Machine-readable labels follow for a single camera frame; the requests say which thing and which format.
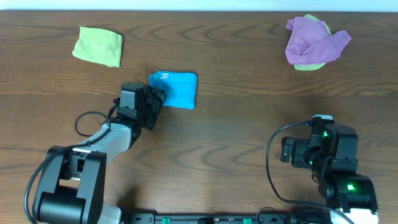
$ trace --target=green light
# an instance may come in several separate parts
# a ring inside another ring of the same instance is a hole
[[[355,190],[355,187],[352,184],[347,185],[348,190]]]

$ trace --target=blue towel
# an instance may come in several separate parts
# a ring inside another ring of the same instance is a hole
[[[164,106],[194,109],[198,77],[195,73],[158,71],[149,75],[149,85],[163,90]]]

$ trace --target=green cloth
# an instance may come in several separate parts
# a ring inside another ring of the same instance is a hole
[[[313,20],[315,22],[319,22],[319,19],[316,18],[315,16],[307,14],[304,17],[309,18],[309,19],[311,19],[311,20]],[[328,25],[326,25],[325,22],[323,22],[323,24],[325,25],[326,30],[328,31],[329,35],[331,35],[331,32],[330,32],[330,29],[329,29]],[[297,70],[301,70],[301,71],[313,71],[313,70],[321,68],[325,64],[326,63],[318,63],[318,64],[312,64],[312,65],[294,65],[294,68],[297,69]]]
[[[119,68],[122,42],[122,36],[112,31],[81,27],[72,54],[82,60]]]

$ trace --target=purple towel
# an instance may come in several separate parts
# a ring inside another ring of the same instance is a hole
[[[322,21],[296,17],[287,21],[293,30],[286,47],[286,57],[292,65],[311,65],[336,60],[351,40],[345,30],[329,36]]]

